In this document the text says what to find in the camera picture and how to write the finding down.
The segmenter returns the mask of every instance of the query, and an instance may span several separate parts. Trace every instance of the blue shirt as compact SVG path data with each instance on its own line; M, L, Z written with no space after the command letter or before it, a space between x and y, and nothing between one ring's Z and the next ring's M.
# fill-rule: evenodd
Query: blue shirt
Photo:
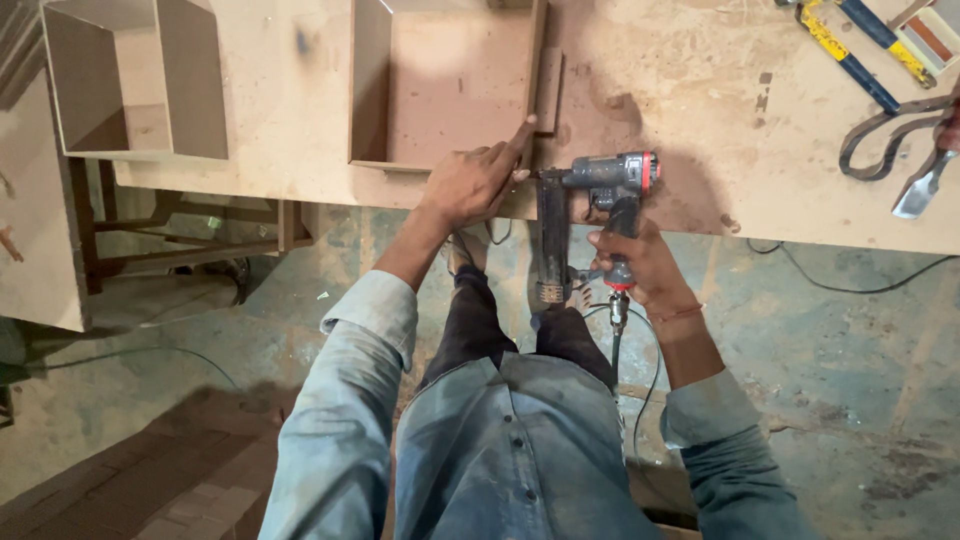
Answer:
M416 341L417 296L372 271L326 315L329 333L280 431L261 539L379 538L393 411ZM820 538L797 507L729 371L667 395L704 537ZM504 355L424 388L396 433L397 540L662 538L630 497L607 387L572 362Z

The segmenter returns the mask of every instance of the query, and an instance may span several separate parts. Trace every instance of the red thread bracelet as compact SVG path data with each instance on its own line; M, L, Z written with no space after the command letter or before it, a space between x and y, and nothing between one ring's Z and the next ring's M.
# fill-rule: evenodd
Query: red thread bracelet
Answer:
M699 313L703 311L704 307L704 304L698 304L696 307L688 307L687 309L681 309L680 311L674 311L672 313L651 313L648 311L647 318L653 322L665 323L667 321L689 317L694 313Z

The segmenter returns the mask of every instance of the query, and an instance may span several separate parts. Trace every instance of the person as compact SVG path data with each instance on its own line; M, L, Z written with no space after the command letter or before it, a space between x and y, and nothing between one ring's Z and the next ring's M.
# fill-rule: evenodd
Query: person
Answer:
M444 241L496 214L533 131L447 155L393 244L322 322L329 334L278 440L261 539L379 538L393 412L416 343L417 291ZM724 367L656 225L592 232L592 267L627 258L672 392L661 431L682 449L705 538L818 538ZM537 353L500 330L481 268L454 269L436 356L396 432L393 538L662 538L630 496L610 364L573 308L540 314Z

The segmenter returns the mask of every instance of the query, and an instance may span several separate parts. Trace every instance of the nail gun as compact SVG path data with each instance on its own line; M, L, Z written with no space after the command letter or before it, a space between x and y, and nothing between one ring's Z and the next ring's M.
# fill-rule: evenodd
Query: nail gun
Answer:
M660 160L654 152L577 158L569 169L542 169L536 177L540 233L537 293L547 304L561 304L569 300L575 277L567 265L570 220L566 190L588 189L590 210L610 215L605 231L636 238L640 199L649 195L650 188L660 179ZM613 289L611 324L614 333L620 335L629 305L626 291L635 282L624 257L614 254L612 258L613 269L604 272L603 279Z

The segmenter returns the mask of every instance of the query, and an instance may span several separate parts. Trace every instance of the leg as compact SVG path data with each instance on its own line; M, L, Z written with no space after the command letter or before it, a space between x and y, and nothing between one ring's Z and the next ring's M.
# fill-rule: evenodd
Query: leg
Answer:
M569 360L613 390L613 366L593 341L583 313L574 307L548 309L535 313L531 326L537 331L538 355Z
M491 357L497 369L505 351L516 353L514 343L500 329L496 300L487 286L487 276L464 264L453 277L453 299L446 316L444 337L437 355L430 360L417 386L419 392L444 373L478 358Z

